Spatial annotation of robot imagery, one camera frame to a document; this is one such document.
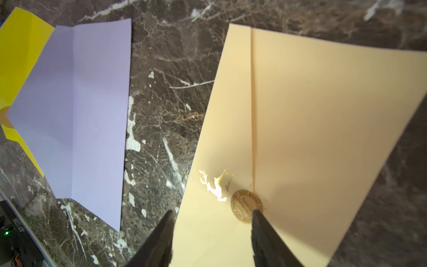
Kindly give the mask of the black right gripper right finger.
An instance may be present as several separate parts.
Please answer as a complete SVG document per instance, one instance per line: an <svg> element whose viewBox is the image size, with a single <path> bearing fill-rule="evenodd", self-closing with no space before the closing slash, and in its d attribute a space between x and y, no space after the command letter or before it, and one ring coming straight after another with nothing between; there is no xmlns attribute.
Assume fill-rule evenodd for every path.
<svg viewBox="0 0 427 267"><path fill-rule="evenodd" d="M252 250L256 267L302 267L260 210L252 212Z"/></svg>

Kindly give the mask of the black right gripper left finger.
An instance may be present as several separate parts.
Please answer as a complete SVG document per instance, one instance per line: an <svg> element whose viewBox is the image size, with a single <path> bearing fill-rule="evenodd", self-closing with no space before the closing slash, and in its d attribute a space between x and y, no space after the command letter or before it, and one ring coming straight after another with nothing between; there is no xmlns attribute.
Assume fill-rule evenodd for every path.
<svg viewBox="0 0 427 267"><path fill-rule="evenodd" d="M169 210L126 267L168 267L172 260L175 212Z"/></svg>

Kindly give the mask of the tan kraft envelope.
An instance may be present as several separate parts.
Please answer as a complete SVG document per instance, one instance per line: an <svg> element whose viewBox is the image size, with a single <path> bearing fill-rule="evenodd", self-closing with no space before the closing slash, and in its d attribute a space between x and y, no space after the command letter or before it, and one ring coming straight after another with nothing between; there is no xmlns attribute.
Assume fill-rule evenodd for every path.
<svg viewBox="0 0 427 267"><path fill-rule="evenodd" d="M425 52L229 25L172 266L252 267L255 209L327 266L426 93Z"/></svg>

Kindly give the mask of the yellow envelope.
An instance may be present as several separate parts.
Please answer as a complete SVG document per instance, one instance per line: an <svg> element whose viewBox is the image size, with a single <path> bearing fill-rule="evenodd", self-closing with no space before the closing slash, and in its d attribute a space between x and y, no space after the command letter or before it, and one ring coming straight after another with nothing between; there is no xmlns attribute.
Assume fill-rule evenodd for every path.
<svg viewBox="0 0 427 267"><path fill-rule="evenodd" d="M36 64L54 27L29 11L13 9L1 26L1 130L20 144L41 175L30 149L7 117L7 112Z"/></svg>

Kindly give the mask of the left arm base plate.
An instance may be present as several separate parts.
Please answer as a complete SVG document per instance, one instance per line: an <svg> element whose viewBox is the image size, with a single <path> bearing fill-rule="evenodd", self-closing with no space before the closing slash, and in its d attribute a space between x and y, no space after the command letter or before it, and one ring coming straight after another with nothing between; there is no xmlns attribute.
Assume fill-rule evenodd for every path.
<svg viewBox="0 0 427 267"><path fill-rule="evenodd" d="M1 193L1 266L56 266L4 193Z"/></svg>

